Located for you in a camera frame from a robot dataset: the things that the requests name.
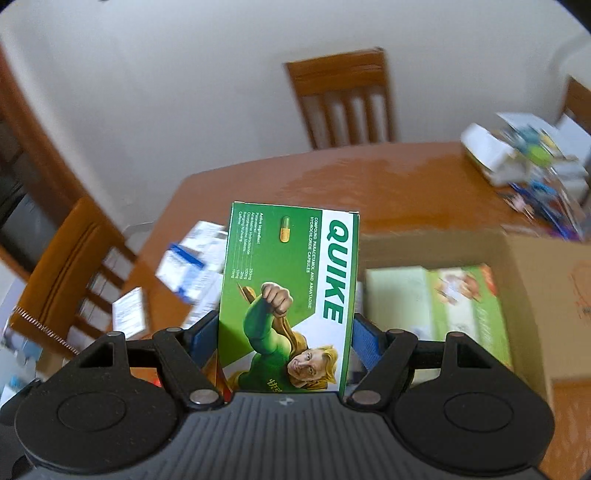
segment wooden door frame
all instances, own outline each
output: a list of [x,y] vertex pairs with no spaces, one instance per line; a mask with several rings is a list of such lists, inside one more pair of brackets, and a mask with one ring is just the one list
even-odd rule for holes
[[[61,224],[67,213],[88,192],[64,162],[41,127],[12,73],[4,49],[0,45],[0,115],[12,129],[22,149],[39,172],[42,181],[55,193],[59,205],[51,205],[38,192],[28,192],[56,224]],[[3,260],[23,280],[28,272],[0,247]]]

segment white wall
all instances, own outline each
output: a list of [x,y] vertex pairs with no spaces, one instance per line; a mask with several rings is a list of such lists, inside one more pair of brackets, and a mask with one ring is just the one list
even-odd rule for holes
[[17,0],[0,40],[50,137],[121,226],[191,173],[309,150],[282,62],[381,46],[401,141],[498,110],[554,119],[583,28],[554,0]]

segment blond cartoon man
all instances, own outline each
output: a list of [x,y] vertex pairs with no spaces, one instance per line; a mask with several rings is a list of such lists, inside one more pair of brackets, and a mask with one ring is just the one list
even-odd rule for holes
[[336,383],[335,348],[308,348],[306,338],[287,323],[285,315],[293,303],[289,290],[267,282],[255,298],[253,289],[240,288],[251,302],[243,328],[256,354],[248,372],[237,372],[230,379],[233,390],[296,392]]

